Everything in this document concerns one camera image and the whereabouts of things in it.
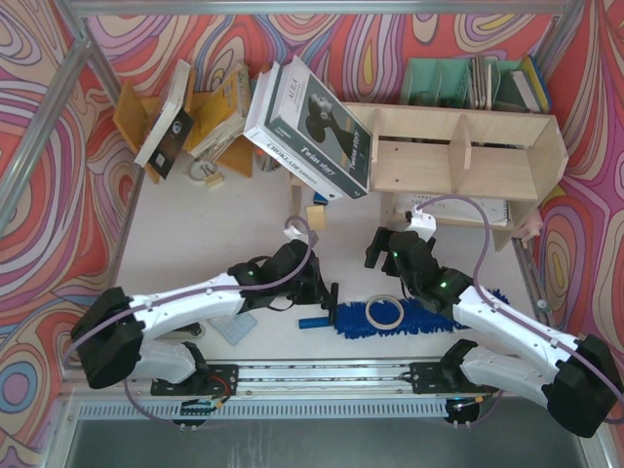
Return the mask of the blue microfiber duster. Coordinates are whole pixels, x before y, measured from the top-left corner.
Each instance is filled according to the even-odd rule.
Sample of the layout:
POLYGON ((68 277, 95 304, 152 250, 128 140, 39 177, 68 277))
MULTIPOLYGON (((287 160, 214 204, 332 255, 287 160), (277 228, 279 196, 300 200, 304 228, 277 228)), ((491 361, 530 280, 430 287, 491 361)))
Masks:
POLYGON ((300 330, 330 328, 346 339, 400 334, 455 332, 465 330, 452 319, 428 312, 413 298, 400 299, 402 311, 389 299, 374 302, 366 313, 365 302, 341 303, 337 306, 333 319, 329 315, 300 319, 300 330))

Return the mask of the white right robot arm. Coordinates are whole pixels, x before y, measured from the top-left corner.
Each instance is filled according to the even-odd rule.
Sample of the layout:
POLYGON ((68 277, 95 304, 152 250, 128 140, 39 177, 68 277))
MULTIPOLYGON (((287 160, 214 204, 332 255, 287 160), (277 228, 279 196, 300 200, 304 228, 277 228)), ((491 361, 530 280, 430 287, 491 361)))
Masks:
POLYGON ((541 324, 454 268, 439 265, 434 240, 414 231, 378 227, 365 266, 386 254, 383 272, 400 279, 426 311, 497 339, 508 355, 471 340, 457 341, 441 360, 448 386, 494 387, 545 408, 568 432, 591 438, 623 395, 623 383, 605 342, 541 324))

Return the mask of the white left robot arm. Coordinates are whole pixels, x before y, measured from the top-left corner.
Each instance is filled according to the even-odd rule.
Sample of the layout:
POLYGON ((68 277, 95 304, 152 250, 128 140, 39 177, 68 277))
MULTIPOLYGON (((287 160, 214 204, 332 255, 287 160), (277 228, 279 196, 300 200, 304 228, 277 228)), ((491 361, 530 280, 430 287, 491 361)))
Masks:
POLYGON ((71 350, 93 389, 149 377, 196 388, 208 375, 203 355, 196 345, 166 343, 163 335, 202 320, 269 308, 277 298, 333 311, 335 292, 326 286, 310 246, 292 240, 271 256, 237 263, 189 287, 136 295, 108 289, 72 329, 71 350))

